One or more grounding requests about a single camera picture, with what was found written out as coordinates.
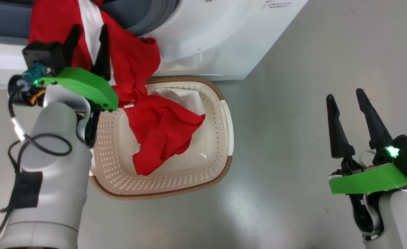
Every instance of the basket rim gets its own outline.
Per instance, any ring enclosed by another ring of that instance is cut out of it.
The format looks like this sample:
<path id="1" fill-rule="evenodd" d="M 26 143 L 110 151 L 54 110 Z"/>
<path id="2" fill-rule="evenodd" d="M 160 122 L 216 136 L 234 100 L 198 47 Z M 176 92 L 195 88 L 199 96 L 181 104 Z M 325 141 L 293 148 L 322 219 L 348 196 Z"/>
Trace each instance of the basket rim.
<path id="1" fill-rule="evenodd" d="M 170 82 L 198 82 L 207 85 L 210 87 L 217 95 L 219 100 L 224 100 L 224 96 L 222 95 L 221 91 L 219 88 L 213 83 L 210 82 L 209 80 L 202 79 L 199 77 L 194 77 L 194 76 L 172 76 L 172 77 L 152 77 L 149 78 L 146 85 L 152 85 L 152 84 L 159 84 L 159 83 L 170 83 Z M 109 197 L 114 200 L 122 200 L 122 201 L 129 201 L 129 200 L 149 200 L 149 199 L 157 199 L 157 198 L 162 198 L 162 197 L 170 197 L 170 196 L 175 196 L 175 195 L 180 195 L 180 194 L 186 194 L 189 192 L 201 190 L 204 188 L 208 188 L 210 186 L 215 185 L 219 181 L 221 181 L 225 175 L 227 174 L 228 170 L 231 167 L 231 162 L 233 160 L 233 156 L 227 156 L 227 162 L 225 163 L 224 168 L 220 172 L 220 174 L 214 178 L 211 181 L 208 181 L 206 183 L 201 183 L 196 186 L 190 186 L 190 187 L 185 187 L 173 191 L 165 191 L 165 192 L 159 192 L 159 193 L 152 193 L 152 194 L 115 194 L 113 192 L 110 192 L 107 190 L 102 184 L 99 182 L 97 177 L 95 175 L 90 176 L 90 180 L 93 183 L 93 185 L 96 187 L 96 189 L 101 192 L 103 195 L 106 197 Z"/>

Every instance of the beige plastic basket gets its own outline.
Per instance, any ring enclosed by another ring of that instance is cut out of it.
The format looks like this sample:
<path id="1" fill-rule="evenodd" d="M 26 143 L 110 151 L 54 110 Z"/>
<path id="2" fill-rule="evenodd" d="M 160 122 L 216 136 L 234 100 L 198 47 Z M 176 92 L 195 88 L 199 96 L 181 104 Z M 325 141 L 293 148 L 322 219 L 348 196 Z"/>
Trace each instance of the beige plastic basket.
<path id="1" fill-rule="evenodd" d="M 145 200 L 173 196 L 218 183 L 231 165 L 234 133 L 230 110 L 219 89 L 197 77 L 154 78 L 148 91 L 182 88 L 199 91 L 205 121 L 193 134 L 188 150 L 169 158 L 149 176 L 136 175 L 132 156 L 139 150 L 123 110 L 103 112 L 93 149 L 91 181 L 115 200 Z"/>

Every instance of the washing machine drum opening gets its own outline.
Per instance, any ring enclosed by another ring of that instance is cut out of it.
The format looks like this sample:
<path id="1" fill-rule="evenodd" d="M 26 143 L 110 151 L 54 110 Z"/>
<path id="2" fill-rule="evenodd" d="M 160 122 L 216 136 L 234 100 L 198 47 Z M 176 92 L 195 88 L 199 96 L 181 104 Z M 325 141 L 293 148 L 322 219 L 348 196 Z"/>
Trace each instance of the washing machine drum opening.
<path id="1" fill-rule="evenodd" d="M 0 43 L 26 43 L 34 0 L 0 0 Z M 163 24 L 179 0 L 105 0 L 102 9 L 140 36 Z"/>

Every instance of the washing machine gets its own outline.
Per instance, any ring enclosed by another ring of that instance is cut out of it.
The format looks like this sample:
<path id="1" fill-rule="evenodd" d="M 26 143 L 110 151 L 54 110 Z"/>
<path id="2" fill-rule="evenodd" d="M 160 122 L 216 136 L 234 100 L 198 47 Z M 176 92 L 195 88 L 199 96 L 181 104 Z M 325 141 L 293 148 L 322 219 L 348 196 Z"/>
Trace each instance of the washing machine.
<path id="1" fill-rule="evenodd" d="M 307 0 L 105 0 L 102 9 L 126 30 L 156 38 L 155 76 L 244 79 Z M 27 69 L 33 0 L 0 0 L 0 89 Z"/>

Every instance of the gray floor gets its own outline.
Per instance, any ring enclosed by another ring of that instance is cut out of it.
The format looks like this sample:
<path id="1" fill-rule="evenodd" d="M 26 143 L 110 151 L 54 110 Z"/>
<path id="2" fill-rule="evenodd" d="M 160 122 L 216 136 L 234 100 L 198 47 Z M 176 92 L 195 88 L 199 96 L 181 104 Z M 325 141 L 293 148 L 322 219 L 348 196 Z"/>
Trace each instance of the gray floor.
<path id="1" fill-rule="evenodd" d="M 393 137 L 407 134 L 407 1 L 310 0 L 248 78 L 218 86 L 235 126 L 224 180 L 134 202 L 89 185 L 79 248 L 363 249 L 347 197 L 329 190 L 340 160 L 330 157 L 325 98 L 335 95 L 357 155 L 369 149 L 358 87 Z M 0 208 L 15 139 L 5 101 L 0 93 Z"/>

